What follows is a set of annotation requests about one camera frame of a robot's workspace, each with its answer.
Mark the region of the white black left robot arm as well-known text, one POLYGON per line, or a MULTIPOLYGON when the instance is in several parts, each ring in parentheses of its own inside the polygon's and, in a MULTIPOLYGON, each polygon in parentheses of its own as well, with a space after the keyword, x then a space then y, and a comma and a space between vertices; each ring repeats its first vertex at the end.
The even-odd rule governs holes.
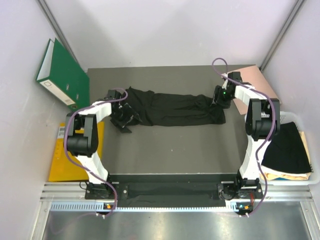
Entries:
POLYGON ((108 183, 109 172, 103 166, 98 154, 98 123, 111 117, 111 122, 123 133, 130 133, 128 125, 142 122, 139 114, 128 104, 98 100, 91 106, 66 115, 64 147, 66 156, 75 157, 89 179, 85 199, 106 200, 114 196, 114 187, 108 183))

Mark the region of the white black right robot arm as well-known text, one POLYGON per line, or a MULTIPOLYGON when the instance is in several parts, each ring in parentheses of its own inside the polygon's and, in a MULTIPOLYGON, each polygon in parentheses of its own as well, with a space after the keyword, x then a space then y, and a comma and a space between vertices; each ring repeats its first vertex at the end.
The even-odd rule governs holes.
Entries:
POLYGON ((245 198, 250 193, 261 191, 260 178, 267 181, 261 161, 272 138, 280 131, 280 101, 268 97, 250 84, 227 81, 215 87, 213 103, 227 108, 234 99, 247 106, 245 132, 248 145, 234 183, 224 184, 221 193, 245 198))

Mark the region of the black printed t-shirt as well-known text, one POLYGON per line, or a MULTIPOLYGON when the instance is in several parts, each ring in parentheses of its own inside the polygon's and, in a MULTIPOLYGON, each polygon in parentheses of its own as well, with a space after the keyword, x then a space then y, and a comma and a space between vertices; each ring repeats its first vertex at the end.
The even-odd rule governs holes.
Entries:
POLYGON ((223 125, 224 110, 203 94, 181 95, 142 91, 129 87, 125 102, 138 114, 142 126, 185 127, 223 125))

